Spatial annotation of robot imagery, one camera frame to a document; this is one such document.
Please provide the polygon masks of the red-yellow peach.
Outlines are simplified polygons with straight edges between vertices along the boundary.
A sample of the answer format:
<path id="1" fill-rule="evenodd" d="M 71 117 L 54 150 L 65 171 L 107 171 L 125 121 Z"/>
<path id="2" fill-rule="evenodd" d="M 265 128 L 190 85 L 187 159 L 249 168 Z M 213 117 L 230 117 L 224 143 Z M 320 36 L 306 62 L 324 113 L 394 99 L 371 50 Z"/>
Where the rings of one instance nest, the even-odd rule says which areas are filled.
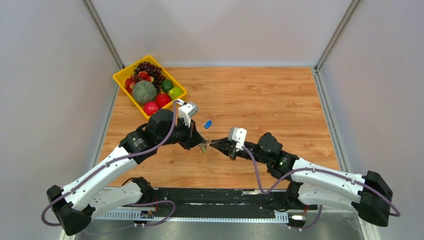
<path id="1" fill-rule="evenodd" d="M 151 83 L 153 83 L 154 81 L 155 81 L 155 78 L 153 77 L 153 76 L 147 76 L 146 78 L 145 78 L 145 80 L 146 81 L 149 81 L 149 82 L 151 82 Z"/>

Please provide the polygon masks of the silver key with blue tag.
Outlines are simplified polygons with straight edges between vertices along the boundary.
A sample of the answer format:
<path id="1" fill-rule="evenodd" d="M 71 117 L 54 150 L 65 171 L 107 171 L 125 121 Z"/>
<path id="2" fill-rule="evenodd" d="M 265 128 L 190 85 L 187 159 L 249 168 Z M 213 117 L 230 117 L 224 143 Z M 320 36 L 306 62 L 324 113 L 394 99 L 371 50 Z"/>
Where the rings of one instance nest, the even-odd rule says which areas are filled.
<path id="1" fill-rule="evenodd" d="M 212 124 L 213 124 L 213 121 L 211 119 L 209 119 L 206 123 L 203 124 L 203 127 L 205 129 L 209 129 Z"/>

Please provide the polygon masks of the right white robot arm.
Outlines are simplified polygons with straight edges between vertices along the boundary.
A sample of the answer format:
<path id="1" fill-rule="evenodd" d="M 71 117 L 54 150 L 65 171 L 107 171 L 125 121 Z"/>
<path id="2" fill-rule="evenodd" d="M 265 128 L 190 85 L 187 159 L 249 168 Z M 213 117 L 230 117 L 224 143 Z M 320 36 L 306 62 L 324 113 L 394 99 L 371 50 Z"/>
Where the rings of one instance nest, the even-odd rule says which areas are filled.
<path id="1" fill-rule="evenodd" d="M 231 160 L 248 159 L 255 168 L 259 163 L 266 165 L 267 172 L 278 182 L 289 181 L 285 201 L 292 209 L 301 205 L 342 209 L 356 212 L 362 220 L 379 227 L 387 227 L 391 216 L 400 215 L 398 210 L 391 212 L 393 191 L 375 171 L 350 173 L 314 164 L 284 151 L 282 143 L 269 132 L 257 143 L 245 138 L 245 132 L 239 129 L 209 145 Z"/>

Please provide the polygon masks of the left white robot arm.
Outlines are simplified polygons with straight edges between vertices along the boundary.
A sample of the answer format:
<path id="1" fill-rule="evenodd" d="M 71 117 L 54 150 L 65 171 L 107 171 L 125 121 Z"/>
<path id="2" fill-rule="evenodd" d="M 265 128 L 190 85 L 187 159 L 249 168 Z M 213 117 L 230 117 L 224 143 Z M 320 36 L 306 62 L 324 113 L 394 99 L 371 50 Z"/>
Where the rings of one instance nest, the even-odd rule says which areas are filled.
<path id="1" fill-rule="evenodd" d="M 115 208 L 138 204 L 147 207 L 153 201 L 153 188 L 143 177 L 122 187 L 105 190 L 113 180 L 155 155 L 162 145 L 179 144 L 185 150 L 204 142 L 192 116 L 198 107 L 192 102 L 173 110 L 160 109 L 148 123 L 128 133 L 119 145 L 98 165 L 75 181 L 60 187 L 53 185 L 46 194 L 51 209 L 66 235 L 83 231 L 101 214 Z"/>

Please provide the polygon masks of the green netted melon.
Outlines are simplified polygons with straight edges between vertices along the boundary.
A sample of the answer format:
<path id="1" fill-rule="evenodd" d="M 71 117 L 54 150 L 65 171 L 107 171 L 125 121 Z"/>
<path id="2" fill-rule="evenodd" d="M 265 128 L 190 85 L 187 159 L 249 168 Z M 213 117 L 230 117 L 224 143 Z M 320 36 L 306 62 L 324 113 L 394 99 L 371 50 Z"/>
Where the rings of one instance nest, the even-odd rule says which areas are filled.
<path id="1" fill-rule="evenodd" d="M 155 86 L 146 80 L 137 82 L 132 88 L 132 97 L 137 103 L 142 105 L 155 100 L 157 94 Z"/>

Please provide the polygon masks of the dark green lime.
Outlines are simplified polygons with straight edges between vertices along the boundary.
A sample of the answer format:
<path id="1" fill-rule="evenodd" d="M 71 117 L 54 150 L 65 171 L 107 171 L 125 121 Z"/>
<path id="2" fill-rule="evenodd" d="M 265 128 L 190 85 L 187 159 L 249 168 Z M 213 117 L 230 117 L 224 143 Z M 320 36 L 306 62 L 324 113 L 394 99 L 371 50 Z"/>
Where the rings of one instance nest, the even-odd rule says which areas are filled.
<path id="1" fill-rule="evenodd" d="M 170 79 L 163 80 L 160 86 L 164 93 L 168 93 L 172 88 L 174 88 L 174 84 Z"/>

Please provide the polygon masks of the right aluminium frame post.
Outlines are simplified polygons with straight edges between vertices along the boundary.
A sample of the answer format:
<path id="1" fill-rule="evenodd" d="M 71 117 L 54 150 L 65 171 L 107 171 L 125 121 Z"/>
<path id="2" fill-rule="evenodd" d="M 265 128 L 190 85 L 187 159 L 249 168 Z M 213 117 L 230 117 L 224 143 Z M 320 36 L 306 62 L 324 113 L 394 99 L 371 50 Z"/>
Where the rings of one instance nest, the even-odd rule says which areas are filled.
<path id="1" fill-rule="evenodd" d="M 357 7 L 359 6 L 359 4 L 361 3 L 361 0 L 351 0 L 347 10 L 345 11 L 345 13 L 343 14 L 339 24 L 337 25 L 334 33 L 332 34 L 327 46 L 325 47 L 323 53 L 321 54 L 317 64 L 315 65 L 315 71 L 318 73 L 324 66 L 327 58 L 329 57 L 332 49 L 335 47 L 335 45 L 337 44 L 337 41 L 339 40 L 339 38 L 341 37 L 344 29 L 346 28 L 347 24 L 349 23 L 350 19 L 352 18 L 352 16 L 354 15 Z"/>

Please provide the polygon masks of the yellow plastic fruit tray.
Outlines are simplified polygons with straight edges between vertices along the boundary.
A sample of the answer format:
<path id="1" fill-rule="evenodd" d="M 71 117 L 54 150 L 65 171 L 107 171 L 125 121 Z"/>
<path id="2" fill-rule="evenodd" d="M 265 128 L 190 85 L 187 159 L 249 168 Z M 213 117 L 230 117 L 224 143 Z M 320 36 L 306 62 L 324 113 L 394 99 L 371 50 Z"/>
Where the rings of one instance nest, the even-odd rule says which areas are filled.
<path id="1" fill-rule="evenodd" d="M 156 110 L 172 109 L 174 101 L 188 94 L 150 55 L 115 73 L 113 79 L 146 119 Z"/>

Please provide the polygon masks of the aluminium frame post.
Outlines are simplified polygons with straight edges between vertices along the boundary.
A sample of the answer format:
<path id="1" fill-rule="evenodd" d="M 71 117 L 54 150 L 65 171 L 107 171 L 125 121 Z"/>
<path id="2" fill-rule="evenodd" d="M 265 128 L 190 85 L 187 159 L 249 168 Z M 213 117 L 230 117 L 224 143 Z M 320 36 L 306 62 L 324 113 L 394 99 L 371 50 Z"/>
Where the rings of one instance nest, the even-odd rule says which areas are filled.
<path id="1" fill-rule="evenodd" d="M 335 45 L 337 44 L 337 41 L 339 40 L 339 38 L 341 37 L 344 29 L 346 28 L 347 24 L 349 23 L 350 19 L 352 18 L 352 16 L 354 15 L 357 7 L 359 6 L 359 4 L 361 3 L 361 0 L 351 0 L 347 10 L 345 11 L 345 13 L 343 14 L 339 24 L 337 25 L 334 33 L 332 34 L 327 46 L 325 47 L 323 53 L 321 54 L 317 64 L 315 65 L 315 71 L 318 73 L 324 66 L 327 58 L 329 57 L 332 49 L 335 47 Z"/>
<path id="2" fill-rule="evenodd" d="M 119 69 L 123 69 L 125 67 L 122 59 L 120 58 L 118 51 L 116 50 L 97 10 L 95 5 L 91 0 L 82 0 L 88 14 L 90 15 L 94 25 L 96 26 L 102 40 L 104 41 L 106 48 L 108 49 L 110 55 L 112 56 L 115 64 Z"/>

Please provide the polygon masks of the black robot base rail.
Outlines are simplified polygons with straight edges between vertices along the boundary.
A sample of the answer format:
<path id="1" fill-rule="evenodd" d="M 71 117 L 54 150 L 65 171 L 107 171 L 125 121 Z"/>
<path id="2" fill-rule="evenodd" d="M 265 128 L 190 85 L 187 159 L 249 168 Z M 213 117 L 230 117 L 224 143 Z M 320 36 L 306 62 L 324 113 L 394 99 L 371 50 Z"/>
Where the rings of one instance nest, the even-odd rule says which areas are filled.
<path id="1" fill-rule="evenodd" d="M 158 217 L 183 218 L 269 219 L 275 212 L 305 209 L 299 200 L 287 198 L 285 190 L 264 195 L 253 189 L 161 187 L 138 203 L 153 203 Z"/>

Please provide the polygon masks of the silver keyring bunch with keys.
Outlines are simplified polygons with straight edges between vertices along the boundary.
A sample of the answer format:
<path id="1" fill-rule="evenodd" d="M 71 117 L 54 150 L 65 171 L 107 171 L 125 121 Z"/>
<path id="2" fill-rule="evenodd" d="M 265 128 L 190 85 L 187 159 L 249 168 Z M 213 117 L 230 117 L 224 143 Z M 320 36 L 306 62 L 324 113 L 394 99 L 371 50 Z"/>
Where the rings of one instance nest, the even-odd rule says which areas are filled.
<path id="1" fill-rule="evenodd" d="M 212 142 L 208 139 L 204 139 L 201 143 L 198 144 L 201 152 L 205 154 L 208 151 L 208 147 Z"/>

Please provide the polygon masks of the left aluminium frame post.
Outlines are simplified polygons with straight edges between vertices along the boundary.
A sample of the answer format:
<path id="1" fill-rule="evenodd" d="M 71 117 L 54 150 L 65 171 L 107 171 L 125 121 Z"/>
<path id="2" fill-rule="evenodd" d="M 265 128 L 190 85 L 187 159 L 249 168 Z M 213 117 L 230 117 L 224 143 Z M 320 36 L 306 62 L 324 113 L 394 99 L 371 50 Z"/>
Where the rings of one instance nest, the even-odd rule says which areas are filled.
<path id="1" fill-rule="evenodd" d="M 90 15 L 94 25 L 96 26 L 102 40 L 104 41 L 106 48 L 108 49 L 110 55 L 112 56 L 115 64 L 119 69 L 123 69 L 125 67 L 122 59 L 120 58 L 118 51 L 116 50 L 97 10 L 95 5 L 91 0 L 82 0 L 88 14 Z"/>

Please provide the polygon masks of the dark purple grape bunch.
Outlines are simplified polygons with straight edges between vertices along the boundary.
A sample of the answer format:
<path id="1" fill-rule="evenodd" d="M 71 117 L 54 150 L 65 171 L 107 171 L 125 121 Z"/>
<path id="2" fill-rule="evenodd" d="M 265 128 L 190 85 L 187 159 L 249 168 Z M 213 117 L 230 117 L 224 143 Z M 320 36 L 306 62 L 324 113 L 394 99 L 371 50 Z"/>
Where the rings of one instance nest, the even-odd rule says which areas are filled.
<path id="1" fill-rule="evenodd" d="M 146 71 L 149 76 L 154 77 L 154 82 L 151 82 L 151 83 L 155 86 L 157 93 L 160 93 L 162 90 L 161 83 L 163 80 L 166 79 L 166 77 L 162 74 L 162 68 L 148 61 L 143 61 L 139 63 L 137 67 L 135 68 L 134 74 L 133 74 L 133 78 L 136 82 L 146 81 L 145 79 L 141 79 L 137 77 L 137 73 L 140 71 Z"/>

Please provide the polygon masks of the red apple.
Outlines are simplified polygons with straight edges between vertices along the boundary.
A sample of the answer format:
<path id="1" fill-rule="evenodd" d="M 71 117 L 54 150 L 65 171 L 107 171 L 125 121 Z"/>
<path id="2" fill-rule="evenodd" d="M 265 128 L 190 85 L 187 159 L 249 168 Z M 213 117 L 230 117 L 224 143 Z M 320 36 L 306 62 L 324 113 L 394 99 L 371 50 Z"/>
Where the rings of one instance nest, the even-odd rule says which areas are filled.
<path id="1" fill-rule="evenodd" d="M 147 116 L 151 116 L 156 113 L 160 107 L 156 104 L 155 101 L 149 101 L 143 106 L 143 111 Z"/>
<path id="2" fill-rule="evenodd" d="M 160 93 L 155 98 L 155 103 L 159 108 L 163 108 L 172 101 L 172 98 L 166 93 Z"/>

